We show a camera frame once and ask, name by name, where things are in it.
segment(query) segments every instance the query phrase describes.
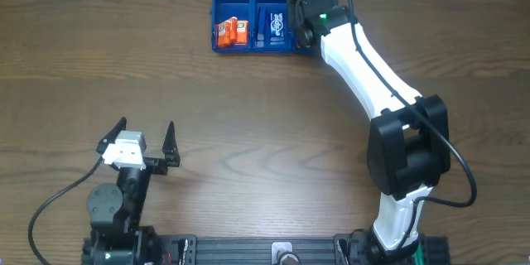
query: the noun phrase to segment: blue snack packet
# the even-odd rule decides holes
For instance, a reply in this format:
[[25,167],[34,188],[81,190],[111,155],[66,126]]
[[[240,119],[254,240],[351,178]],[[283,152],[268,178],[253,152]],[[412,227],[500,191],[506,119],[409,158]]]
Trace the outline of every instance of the blue snack packet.
[[270,42],[271,45],[280,45],[285,42],[285,33],[283,30],[283,12],[271,12],[271,31]]

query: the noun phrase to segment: wooden surface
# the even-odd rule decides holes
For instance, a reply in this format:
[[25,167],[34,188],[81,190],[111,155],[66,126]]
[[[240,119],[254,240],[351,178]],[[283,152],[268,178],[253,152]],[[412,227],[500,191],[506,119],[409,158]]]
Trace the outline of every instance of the wooden surface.
[[[472,208],[426,204],[420,230],[449,236],[454,264],[528,262],[530,0],[354,1],[381,56],[445,100],[479,185]],[[152,178],[142,219],[160,234],[316,236],[373,223],[369,121],[347,85],[310,57],[216,55],[210,5],[0,0],[2,264],[37,264],[33,212],[93,165],[121,116],[152,155],[176,124],[182,168]],[[434,195],[465,200],[452,166]],[[79,263],[86,197],[116,176],[102,166],[39,218],[51,263]]]

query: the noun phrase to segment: orange package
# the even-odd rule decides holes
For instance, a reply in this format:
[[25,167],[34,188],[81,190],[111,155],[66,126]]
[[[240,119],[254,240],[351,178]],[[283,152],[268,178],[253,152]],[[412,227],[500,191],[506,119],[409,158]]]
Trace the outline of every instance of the orange package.
[[238,21],[236,45],[247,45],[248,44],[248,21]]
[[224,21],[217,25],[217,46],[227,47],[232,43],[230,42],[230,32],[232,31],[232,23]]
[[228,21],[230,21],[230,25],[232,27],[231,31],[230,31],[230,43],[232,43],[232,45],[233,45],[235,43],[236,39],[237,39],[235,28],[238,25],[238,18],[237,17],[231,17],[230,19],[228,19]]

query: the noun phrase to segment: blue tray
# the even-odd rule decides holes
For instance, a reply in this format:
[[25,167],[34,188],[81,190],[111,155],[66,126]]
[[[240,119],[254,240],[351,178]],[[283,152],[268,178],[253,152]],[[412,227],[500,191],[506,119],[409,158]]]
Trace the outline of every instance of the blue tray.
[[[271,45],[269,39],[269,30],[266,29],[265,41],[263,46],[257,46],[258,36],[258,13],[260,8],[267,9],[269,12],[283,12],[285,20],[286,42],[281,45]],[[237,17],[238,20],[248,21],[248,44],[233,45],[225,48],[217,47],[216,25],[226,21],[231,17]],[[310,54],[311,48],[300,48],[296,46],[299,41],[296,33],[287,26],[287,5],[286,0],[212,0],[212,50],[218,53],[300,53]]]

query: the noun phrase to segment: wooden table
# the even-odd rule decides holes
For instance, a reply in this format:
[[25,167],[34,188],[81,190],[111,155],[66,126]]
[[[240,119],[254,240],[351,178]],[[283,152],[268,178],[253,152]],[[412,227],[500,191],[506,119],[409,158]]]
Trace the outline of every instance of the wooden table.
[[[530,254],[530,0],[355,0],[373,46],[411,86],[439,94],[479,185],[472,208],[426,204],[420,230],[447,235],[453,263]],[[119,120],[160,156],[176,124],[182,168],[154,176],[142,224],[160,234],[333,235],[369,227],[379,192],[369,121],[316,59],[216,55],[211,0],[0,0],[0,258],[37,264],[27,225],[97,159]],[[434,191],[466,200],[453,162]],[[79,263],[85,200],[100,167],[53,203],[36,244]]]

